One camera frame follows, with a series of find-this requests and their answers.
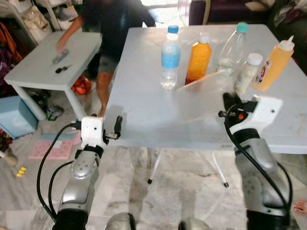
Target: blue box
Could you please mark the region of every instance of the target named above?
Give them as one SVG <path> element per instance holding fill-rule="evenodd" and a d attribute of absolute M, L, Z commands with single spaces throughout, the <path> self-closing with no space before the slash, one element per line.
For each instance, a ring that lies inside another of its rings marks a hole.
<path fill-rule="evenodd" d="M 0 98 L 0 127 L 12 138 L 36 130 L 37 119 L 19 96 Z"/>

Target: car key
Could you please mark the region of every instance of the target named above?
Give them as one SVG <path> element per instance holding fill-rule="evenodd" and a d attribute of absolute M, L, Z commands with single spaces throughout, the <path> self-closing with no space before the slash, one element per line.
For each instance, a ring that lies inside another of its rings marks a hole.
<path fill-rule="evenodd" d="M 62 71 L 67 70 L 70 66 L 72 66 L 72 65 L 64 66 L 64 67 L 62 67 L 62 68 L 58 68 L 58 69 L 56 69 L 56 73 L 61 73 Z"/>

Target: gray shorts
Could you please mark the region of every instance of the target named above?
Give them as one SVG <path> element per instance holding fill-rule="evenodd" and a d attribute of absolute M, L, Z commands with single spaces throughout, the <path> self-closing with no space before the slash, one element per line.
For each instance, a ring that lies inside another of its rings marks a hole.
<path fill-rule="evenodd" d="M 99 61 L 99 72 L 114 72 L 118 61 L 108 56 L 101 56 Z"/>

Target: clear plastic bottle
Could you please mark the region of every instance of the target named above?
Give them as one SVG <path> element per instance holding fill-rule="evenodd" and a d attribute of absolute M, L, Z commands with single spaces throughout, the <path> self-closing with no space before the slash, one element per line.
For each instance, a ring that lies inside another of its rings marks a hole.
<path fill-rule="evenodd" d="M 208 33 L 201 33 L 199 41 L 192 46 L 190 62 L 186 77 L 186 85 L 203 78 L 206 75 L 212 50 L 209 46 L 210 36 Z"/>
<path fill-rule="evenodd" d="M 162 44 L 161 64 L 163 68 L 161 86 L 163 89 L 172 90 L 177 84 L 177 67 L 180 61 L 180 45 L 178 41 L 177 25 L 168 27 L 168 34 Z"/>
<path fill-rule="evenodd" d="M 218 63 L 218 70 L 225 70 L 227 76 L 232 73 L 241 61 L 245 48 L 245 33 L 248 30 L 248 24 L 239 23 L 236 31 L 230 36 L 224 45 Z"/>
<path fill-rule="evenodd" d="M 248 56 L 246 62 L 242 65 L 241 71 L 234 83 L 234 91 L 238 94 L 244 94 L 253 78 L 258 74 L 263 56 L 252 53 Z"/>
<path fill-rule="evenodd" d="M 283 40 L 279 45 L 275 46 L 268 60 L 265 62 L 261 72 L 256 77 L 253 87 L 257 91 L 267 91 L 273 84 L 283 69 L 286 68 L 289 59 L 293 54 L 294 43 L 292 42 L 294 36 L 289 40 Z"/>

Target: orange liquid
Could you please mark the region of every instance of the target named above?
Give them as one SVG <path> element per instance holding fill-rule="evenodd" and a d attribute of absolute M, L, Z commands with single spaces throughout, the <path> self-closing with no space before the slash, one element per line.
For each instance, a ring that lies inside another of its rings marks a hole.
<path fill-rule="evenodd" d="M 209 44 L 195 43 L 192 46 L 186 85 L 206 75 L 212 50 Z"/>
<path fill-rule="evenodd" d="M 261 79 L 260 76 L 257 76 L 256 81 L 253 83 L 253 88 L 260 92 L 267 91 L 287 66 L 292 54 L 293 50 L 285 51 L 275 46 L 269 59 L 266 61 L 266 65 L 261 70 L 260 74 L 263 75 L 262 81 L 257 81 Z"/>

